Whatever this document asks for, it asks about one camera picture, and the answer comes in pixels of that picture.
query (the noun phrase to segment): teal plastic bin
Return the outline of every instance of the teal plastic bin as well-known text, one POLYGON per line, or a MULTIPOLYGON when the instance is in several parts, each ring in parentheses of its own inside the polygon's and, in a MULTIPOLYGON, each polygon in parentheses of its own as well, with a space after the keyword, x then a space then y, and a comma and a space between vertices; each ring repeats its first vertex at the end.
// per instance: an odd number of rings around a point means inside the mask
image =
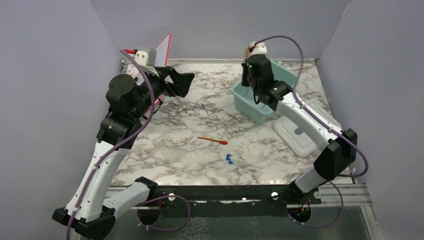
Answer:
MULTIPOLYGON (((285 69, 275 61, 271 60, 272 73, 277 81, 284 81, 293 87, 295 84, 296 75, 290 70, 285 69)), ((253 90, 250 87, 242 86, 242 81, 239 81, 231 89, 234 95, 234 105, 237 110, 251 118, 257 124, 262 124, 271 116, 274 111, 267 105, 260 102, 255 104, 253 100, 253 90)))

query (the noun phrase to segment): lavender wall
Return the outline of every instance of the lavender wall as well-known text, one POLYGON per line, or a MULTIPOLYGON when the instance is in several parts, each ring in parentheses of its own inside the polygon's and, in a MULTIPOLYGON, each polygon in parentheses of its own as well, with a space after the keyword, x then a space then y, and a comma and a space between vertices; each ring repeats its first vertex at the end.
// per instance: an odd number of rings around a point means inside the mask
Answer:
POLYGON ((424 239, 423 10, 422 0, 353 0, 318 61, 335 118, 369 158, 361 180, 387 240, 424 239))
MULTIPOLYGON (((156 47, 172 33, 169 57, 241 59, 270 35, 296 39, 319 58, 351 0, 91 0, 117 49, 156 47)), ((267 42, 269 57, 299 59, 289 40, 267 42)))
POLYGON ((86 0, 0 0, 0 31, 0 239, 65 239, 118 53, 86 0))

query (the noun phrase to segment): marble tabletop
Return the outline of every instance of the marble tabletop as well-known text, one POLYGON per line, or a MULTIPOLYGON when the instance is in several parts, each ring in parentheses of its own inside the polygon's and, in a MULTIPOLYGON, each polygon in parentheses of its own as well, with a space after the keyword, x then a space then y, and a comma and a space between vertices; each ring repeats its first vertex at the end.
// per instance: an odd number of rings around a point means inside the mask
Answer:
MULTIPOLYGON (((300 67, 298 62, 280 64, 294 73, 300 67)), ((171 66, 179 73, 195 74, 190 91, 185 98, 163 98, 163 105, 120 164, 112 186, 130 185, 141 176, 159 185, 289 184, 320 154, 317 149, 306 157, 296 155, 272 129, 279 115, 256 124, 236 110, 231 88, 241 80, 240 63, 182 62, 171 66), (223 127, 201 104, 218 111, 219 118, 237 125, 240 132, 227 139, 223 127), (225 140, 228 145, 197 137, 225 140), (227 154, 233 155, 233 164, 226 161, 227 154)), ((305 64, 296 92, 303 100, 317 99, 330 113, 314 62, 305 64)), ((352 183, 348 178, 335 182, 352 183)))

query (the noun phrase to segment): red spoon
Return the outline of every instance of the red spoon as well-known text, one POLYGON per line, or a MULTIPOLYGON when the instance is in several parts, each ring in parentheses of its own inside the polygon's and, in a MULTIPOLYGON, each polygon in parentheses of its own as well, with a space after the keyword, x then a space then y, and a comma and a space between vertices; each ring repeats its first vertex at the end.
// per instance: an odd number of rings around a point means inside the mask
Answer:
POLYGON ((219 140, 215 140, 215 139, 207 138, 207 137, 202 137, 202 136, 198 136, 197 138, 198 138, 198 139, 209 140, 209 141, 212 141, 212 142, 217 142, 217 143, 220 143, 220 144, 222 144, 222 145, 227 145, 227 144, 228 144, 228 142, 227 142, 227 141, 219 141, 219 140))

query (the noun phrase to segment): white plastic lid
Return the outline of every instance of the white plastic lid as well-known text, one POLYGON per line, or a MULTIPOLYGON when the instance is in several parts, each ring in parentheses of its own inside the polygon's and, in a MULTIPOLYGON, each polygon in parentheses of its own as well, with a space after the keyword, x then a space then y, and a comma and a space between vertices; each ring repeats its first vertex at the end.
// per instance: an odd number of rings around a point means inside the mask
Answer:
MULTIPOLYGON (((340 124, 320 106, 320 101, 311 99, 305 101, 305 103, 328 121, 340 127, 340 124)), ((272 128, 288 144, 293 152, 301 157, 306 157, 317 149, 317 145, 315 145, 312 139, 285 116, 275 120, 272 123, 272 128)))

